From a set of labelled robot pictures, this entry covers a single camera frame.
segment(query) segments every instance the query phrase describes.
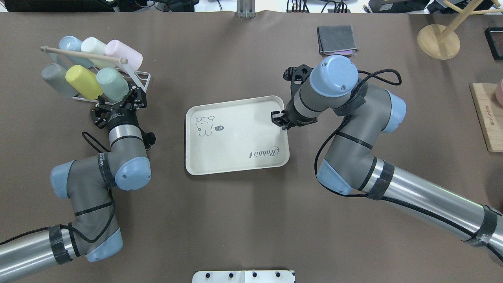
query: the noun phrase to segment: pink object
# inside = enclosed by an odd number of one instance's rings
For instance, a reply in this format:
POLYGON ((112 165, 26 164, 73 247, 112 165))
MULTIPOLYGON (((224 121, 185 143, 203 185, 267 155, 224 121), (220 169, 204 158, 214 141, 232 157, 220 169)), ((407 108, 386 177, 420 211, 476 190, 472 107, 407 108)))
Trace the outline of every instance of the pink object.
POLYGON ((503 80, 496 86, 496 100, 503 106, 503 80))
POLYGON ((122 57, 128 60, 128 66, 137 71, 143 62, 143 55, 117 39, 110 41, 105 47, 105 55, 111 57, 122 57))

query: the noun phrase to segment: white label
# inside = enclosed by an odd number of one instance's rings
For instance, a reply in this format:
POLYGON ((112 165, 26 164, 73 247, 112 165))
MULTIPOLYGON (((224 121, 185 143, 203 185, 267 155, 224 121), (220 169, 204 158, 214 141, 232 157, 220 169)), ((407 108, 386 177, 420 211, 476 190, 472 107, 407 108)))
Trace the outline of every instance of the white label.
POLYGON ((391 7, 393 7, 393 3, 391 3, 391 4, 384 4, 384 5, 381 6, 381 8, 379 9, 379 11, 391 10, 391 7))

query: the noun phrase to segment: rectangular tray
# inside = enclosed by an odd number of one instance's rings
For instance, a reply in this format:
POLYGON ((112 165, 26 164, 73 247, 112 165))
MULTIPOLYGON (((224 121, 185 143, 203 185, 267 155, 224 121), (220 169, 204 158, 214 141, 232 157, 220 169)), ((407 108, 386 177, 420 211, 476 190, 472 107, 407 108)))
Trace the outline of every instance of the rectangular tray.
POLYGON ((285 165, 287 131, 271 122, 271 112, 283 109, 277 96, 192 107, 185 116, 185 168, 205 175, 285 165))

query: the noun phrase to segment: white mounting plate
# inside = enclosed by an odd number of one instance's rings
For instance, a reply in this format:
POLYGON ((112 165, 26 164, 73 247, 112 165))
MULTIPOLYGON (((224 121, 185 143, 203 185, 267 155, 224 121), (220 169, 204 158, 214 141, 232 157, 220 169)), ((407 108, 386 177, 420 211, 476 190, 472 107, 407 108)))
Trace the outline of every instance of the white mounting plate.
POLYGON ((199 271, 192 283, 295 283, 295 272, 289 270, 199 271))
POLYGON ((185 167, 192 175, 279 167, 290 158, 287 131, 271 122, 277 96, 194 106, 185 116, 185 167))

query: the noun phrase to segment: folded cloth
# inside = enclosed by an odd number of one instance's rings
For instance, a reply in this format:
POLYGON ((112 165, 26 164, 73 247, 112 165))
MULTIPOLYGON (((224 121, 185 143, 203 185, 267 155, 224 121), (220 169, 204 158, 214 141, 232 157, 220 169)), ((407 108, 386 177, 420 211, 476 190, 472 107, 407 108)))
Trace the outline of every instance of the folded cloth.
POLYGON ((355 44, 353 27, 351 25, 319 26, 317 32, 320 54, 333 55, 336 52, 358 49, 355 44))

